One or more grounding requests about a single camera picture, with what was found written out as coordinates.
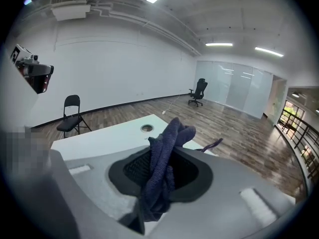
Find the cable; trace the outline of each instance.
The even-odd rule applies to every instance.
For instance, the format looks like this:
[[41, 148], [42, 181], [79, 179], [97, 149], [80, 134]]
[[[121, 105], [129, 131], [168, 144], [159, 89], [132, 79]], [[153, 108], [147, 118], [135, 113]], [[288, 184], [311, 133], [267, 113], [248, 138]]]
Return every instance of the cable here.
[[168, 111], [168, 110], [170, 109], [171, 105], [174, 104], [174, 103], [177, 101], [177, 99], [179, 99], [179, 97], [180, 97], [180, 94], [178, 95], [178, 97], [175, 99], [174, 102], [171, 102], [171, 103], [170, 103], [168, 109], [166, 109], [166, 110], [164, 110], [164, 111], [162, 112], [163, 115], [166, 113], [166, 111]]

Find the black office chair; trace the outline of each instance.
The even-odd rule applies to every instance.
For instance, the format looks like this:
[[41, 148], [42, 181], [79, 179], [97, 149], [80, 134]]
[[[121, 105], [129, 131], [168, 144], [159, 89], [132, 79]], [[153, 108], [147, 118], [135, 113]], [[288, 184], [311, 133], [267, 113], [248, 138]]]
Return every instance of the black office chair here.
[[207, 82], [205, 82], [205, 79], [199, 79], [197, 82], [197, 87], [196, 87], [196, 91], [193, 94], [190, 94], [191, 97], [193, 97], [193, 100], [188, 100], [188, 104], [189, 103], [195, 103], [198, 107], [198, 104], [201, 104], [203, 106], [203, 103], [197, 101], [200, 99], [203, 99], [204, 97], [204, 90], [207, 87]]
[[[77, 106], [78, 107], [78, 114], [73, 116], [70, 115], [69, 117], [65, 115], [65, 108], [68, 106]], [[84, 122], [86, 126], [80, 126], [81, 121]], [[89, 126], [86, 124], [82, 116], [80, 115], [80, 98], [78, 95], [71, 95], [68, 96], [64, 101], [64, 108], [63, 108], [63, 122], [56, 128], [58, 131], [63, 132], [63, 136], [65, 137], [65, 132], [70, 132], [72, 129], [75, 129], [78, 134], [80, 134], [80, 127], [87, 127], [90, 131], [92, 131]]]

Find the wooden floor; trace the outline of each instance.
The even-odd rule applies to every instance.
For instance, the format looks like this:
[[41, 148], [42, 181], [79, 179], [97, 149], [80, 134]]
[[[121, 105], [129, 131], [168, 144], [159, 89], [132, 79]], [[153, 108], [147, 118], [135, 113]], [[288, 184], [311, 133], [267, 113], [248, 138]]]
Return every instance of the wooden floor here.
[[[293, 151], [266, 118], [255, 119], [205, 100], [204, 106], [187, 105], [188, 99], [189, 96], [180, 96], [177, 100], [172, 97], [146, 101], [89, 113], [83, 118], [92, 130], [98, 130], [151, 114], [166, 122], [179, 117], [183, 124], [196, 127], [194, 140], [198, 144], [206, 146], [222, 137], [222, 143], [212, 150], [215, 154], [243, 163], [297, 201], [305, 197], [302, 174]], [[170, 110], [162, 115], [173, 101]], [[37, 129], [49, 146], [62, 137], [56, 130], [59, 123]], [[81, 128], [81, 133], [85, 132], [88, 129]], [[67, 133], [67, 137], [73, 135], [77, 135], [75, 130]]]

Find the cloth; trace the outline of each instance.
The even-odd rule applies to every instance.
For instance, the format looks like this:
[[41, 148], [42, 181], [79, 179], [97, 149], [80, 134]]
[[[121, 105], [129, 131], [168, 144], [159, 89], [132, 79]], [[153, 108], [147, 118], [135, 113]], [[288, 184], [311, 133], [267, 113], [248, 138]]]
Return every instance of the cloth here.
[[[170, 206], [169, 194], [175, 190], [173, 168], [168, 165], [174, 146], [182, 147], [196, 134], [194, 126], [184, 126], [179, 118], [174, 118], [157, 138], [149, 137], [151, 148], [151, 177], [142, 189], [141, 207], [144, 221], [158, 221]], [[222, 138], [201, 151], [215, 147]]]

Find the chair backrest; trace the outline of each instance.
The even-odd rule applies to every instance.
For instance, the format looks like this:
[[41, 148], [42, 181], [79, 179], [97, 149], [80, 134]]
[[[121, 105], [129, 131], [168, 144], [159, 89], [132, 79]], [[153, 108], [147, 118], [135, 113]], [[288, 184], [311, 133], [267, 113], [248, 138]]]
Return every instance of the chair backrest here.
[[208, 83], [205, 82], [205, 79], [199, 79], [197, 82], [196, 91], [194, 93], [194, 97], [196, 99], [202, 99], [204, 97], [204, 90], [206, 89]]
[[70, 95], [65, 99], [63, 108], [63, 120], [67, 118], [67, 116], [65, 115], [65, 108], [68, 106], [77, 106], [78, 116], [80, 116], [80, 97], [78, 95]]

